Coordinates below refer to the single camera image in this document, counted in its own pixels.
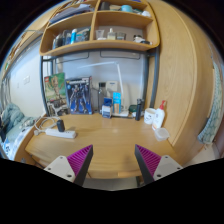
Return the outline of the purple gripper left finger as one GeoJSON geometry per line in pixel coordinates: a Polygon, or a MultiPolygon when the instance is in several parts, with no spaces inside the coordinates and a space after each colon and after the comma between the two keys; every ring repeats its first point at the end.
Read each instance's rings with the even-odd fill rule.
{"type": "Polygon", "coordinates": [[[93,146],[86,146],[69,156],[60,155],[45,171],[82,186],[93,157],[93,146]]]}

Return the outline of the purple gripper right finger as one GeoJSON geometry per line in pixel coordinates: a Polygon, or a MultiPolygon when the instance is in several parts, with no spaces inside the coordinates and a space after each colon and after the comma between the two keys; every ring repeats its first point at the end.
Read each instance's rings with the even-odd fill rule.
{"type": "Polygon", "coordinates": [[[140,145],[135,145],[135,157],[145,185],[182,169],[170,156],[160,156],[140,145]]]}

